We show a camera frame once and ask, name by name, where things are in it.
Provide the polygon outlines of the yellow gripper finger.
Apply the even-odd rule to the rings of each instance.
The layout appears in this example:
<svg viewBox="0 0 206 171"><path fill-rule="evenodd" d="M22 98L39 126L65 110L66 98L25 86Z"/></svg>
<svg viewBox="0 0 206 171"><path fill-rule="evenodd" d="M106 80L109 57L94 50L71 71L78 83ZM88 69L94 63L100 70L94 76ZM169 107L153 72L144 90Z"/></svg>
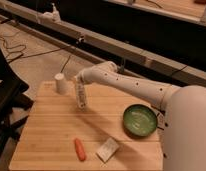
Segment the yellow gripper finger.
<svg viewBox="0 0 206 171"><path fill-rule="evenodd" d="M74 85L75 85L75 87L77 87L77 86L79 85L77 76L74 76L73 81L74 81Z"/></svg>

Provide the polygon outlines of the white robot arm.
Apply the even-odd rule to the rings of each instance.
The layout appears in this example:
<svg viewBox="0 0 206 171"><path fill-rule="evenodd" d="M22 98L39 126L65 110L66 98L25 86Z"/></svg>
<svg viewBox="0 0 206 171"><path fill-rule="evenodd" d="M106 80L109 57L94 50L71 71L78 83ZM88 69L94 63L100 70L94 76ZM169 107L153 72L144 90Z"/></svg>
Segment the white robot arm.
<svg viewBox="0 0 206 171"><path fill-rule="evenodd" d="M163 111L163 170L206 171L206 87L121 75L111 61L81 70L75 81L114 87Z"/></svg>

